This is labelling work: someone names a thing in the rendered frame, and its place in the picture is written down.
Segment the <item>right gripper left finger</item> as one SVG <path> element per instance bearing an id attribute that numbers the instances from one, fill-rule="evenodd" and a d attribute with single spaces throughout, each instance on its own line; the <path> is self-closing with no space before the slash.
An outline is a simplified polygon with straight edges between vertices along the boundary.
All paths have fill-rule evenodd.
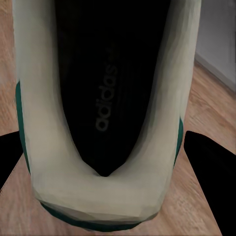
<path id="1" fill-rule="evenodd" d="M 0 136 L 0 189 L 23 153 L 19 131 Z"/>

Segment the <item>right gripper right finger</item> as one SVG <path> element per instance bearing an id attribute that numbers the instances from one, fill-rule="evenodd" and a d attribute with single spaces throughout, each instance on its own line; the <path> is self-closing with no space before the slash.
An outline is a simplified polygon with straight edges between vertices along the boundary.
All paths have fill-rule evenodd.
<path id="1" fill-rule="evenodd" d="M 222 236 L 236 236 L 236 155 L 192 131 L 186 132 L 184 151 Z"/>

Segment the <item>gym shoe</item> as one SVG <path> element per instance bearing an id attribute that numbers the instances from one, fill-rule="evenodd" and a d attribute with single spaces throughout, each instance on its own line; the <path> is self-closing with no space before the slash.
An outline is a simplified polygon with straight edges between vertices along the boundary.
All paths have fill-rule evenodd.
<path id="1" fill-rule="evenodd" d="M 155 218 L 182 144 L 202 0 L 12 0 L 34 197 L 89 232 Z"/>

